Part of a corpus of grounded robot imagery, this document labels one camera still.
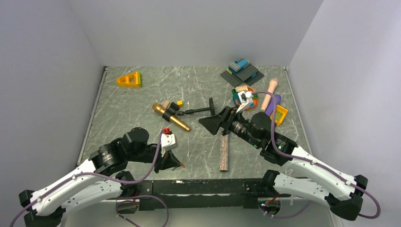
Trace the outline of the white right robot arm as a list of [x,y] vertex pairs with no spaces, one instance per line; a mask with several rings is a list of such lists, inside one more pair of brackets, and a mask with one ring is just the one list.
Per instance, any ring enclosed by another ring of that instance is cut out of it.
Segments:
[[258,112],[247,120],[236,108],[226,106],[220,113],[201,118],[198,122],[213,135],[219,131],[223,135],[235,134],[260,149],[260,155],[266,161],[305,176],[297,179],[268,170],[261,183],[264,195],[291,194],[320,202],[338,217],[350,221],[361,216],[368,179],[343,173],[313,157],[295,141],[276,133],[270,117],[264,112]]

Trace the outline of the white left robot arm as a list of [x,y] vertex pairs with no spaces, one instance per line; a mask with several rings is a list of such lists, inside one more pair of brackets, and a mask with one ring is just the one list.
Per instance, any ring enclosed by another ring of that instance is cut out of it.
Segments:
[[19,194],[27,227],[58,227],[71,213],[108,199],[134,202],[145,197],[145,177],[135,179],[129,162],[150,164],[150,171],[176,169],[184,164],[173,154],[178,143],[169,128],[163,128],[157,143],[150,144],[146,129],[135,127],[122,137],[100,146],[70,173],[40,190]]

